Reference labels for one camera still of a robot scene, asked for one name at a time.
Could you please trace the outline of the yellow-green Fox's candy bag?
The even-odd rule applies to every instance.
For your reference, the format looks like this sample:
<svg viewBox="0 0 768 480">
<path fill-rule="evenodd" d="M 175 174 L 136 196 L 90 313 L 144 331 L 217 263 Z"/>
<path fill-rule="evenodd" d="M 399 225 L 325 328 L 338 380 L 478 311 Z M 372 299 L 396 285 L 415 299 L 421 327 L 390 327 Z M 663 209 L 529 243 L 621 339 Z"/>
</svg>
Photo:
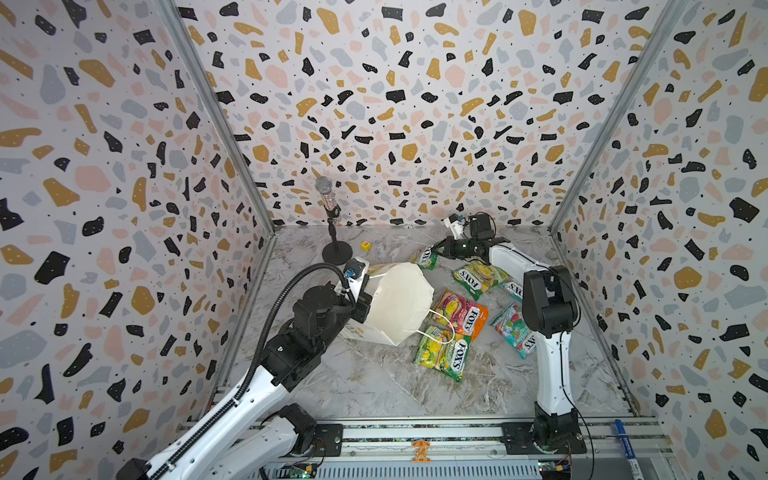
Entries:
<svg viewBox="0 0 768 480">
<path fill-rule="evenodd" d="M 488 290 L 504 283 L 509 275 L 498 267 L 473 260 L 454 270 L 453 277 L 473 300 L 478 300 Z"/>
</svg>

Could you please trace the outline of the green Fox's candy bag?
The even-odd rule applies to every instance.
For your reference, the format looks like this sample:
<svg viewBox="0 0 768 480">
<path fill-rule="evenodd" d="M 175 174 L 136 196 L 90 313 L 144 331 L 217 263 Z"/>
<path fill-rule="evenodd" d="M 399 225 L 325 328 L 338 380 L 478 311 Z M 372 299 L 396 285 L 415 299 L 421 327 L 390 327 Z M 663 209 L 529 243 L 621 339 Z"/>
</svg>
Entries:
<svg viewBox="0 0 768 480">
<path fill-rule="evenodd" d="M 413 363 L 461 382 L 471 343 L 468 335 L 429 326 L 422 333 Z"/>
<path fill-rule="evenodd" d="M 431 246 L 427 246 L 417 251 L 411 257 L 410 262 L 422 270 L 433 270 L 438 263 L 438 255 Z"/>
</svg>

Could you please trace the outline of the white paper shopping bag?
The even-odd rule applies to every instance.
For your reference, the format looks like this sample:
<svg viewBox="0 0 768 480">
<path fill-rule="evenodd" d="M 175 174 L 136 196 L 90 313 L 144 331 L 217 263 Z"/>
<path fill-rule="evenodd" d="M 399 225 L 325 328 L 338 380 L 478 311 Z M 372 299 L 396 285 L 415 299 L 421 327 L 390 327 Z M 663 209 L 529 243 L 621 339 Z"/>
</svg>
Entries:
<svg viewBox="0 0 768 480">
<path fill-rule="evenodd" d="M 348 340 L 398 346 L 416 334 L 431 312 L 434 288 L 422 269 L 409 262 L 373 265 L 363 292 L 372 297 L 363 321 L 350 320 Z"/>
</svg>

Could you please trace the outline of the orange Fox's candy bag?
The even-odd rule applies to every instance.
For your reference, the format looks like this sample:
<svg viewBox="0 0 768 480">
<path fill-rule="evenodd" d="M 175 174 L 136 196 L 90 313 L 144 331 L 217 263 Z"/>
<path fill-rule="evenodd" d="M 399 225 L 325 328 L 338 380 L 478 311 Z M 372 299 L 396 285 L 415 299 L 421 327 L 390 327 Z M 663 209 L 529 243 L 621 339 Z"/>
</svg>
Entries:
<svg viewBox="0 0 768 480">
<path fill-rule="evenodd" d="M 431 308 L 434 321 L 450 328 L 459 335 L 470 336 L 475 341 L 488 317 L 488 308 L 462 295 L 446 289 Z"/>
</svg>

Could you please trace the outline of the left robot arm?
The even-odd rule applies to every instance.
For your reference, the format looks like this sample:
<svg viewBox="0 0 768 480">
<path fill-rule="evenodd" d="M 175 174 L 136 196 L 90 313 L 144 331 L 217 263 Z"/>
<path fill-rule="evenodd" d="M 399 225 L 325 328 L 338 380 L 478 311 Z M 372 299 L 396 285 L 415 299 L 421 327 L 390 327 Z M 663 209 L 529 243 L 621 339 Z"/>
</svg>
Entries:
<svg viewBox="0 0 768 480">
<path fill-rule="evenodd" d="M 293 318 L 258 345 L 244 377 L 171 446 L 149 460 L 132 459 L 120 479 L 225 479 L 259 470 L 280 457 L 305 461 L 324 454 L 316 420 L 298 404 L 275 406 L 321 363 L 350 320 L 363 318 L 371 297 L 365 278 L 307 290 Z"/>
</svg>

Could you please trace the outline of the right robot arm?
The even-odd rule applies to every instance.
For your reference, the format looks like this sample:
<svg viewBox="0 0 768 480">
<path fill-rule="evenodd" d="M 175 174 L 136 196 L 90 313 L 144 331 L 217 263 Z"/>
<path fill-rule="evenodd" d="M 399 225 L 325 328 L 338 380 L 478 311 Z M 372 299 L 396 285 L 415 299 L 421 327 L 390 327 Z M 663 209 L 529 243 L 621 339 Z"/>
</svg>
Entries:
<svg viewBox="0 0 768 480">
<path fill-rule="evenodd" d="M 538 393 L 528 432 L 507 432 L 509 450 L 564 455 L 585 453 L 581 415 L 572 400 L 568 366 L 569 343 L 580 321 L 570 273 L 549 266 L 498 237 L 495 221 L 482 212 L 469 217 L 452 214 L 443 220 L 449 236 L 432 251 L 454 260 L 479 259 L 503 270 L 512 281 L 513 296 L 521 301 L 522 318 L 533 332 L 538 363 Z"/>
</svg>

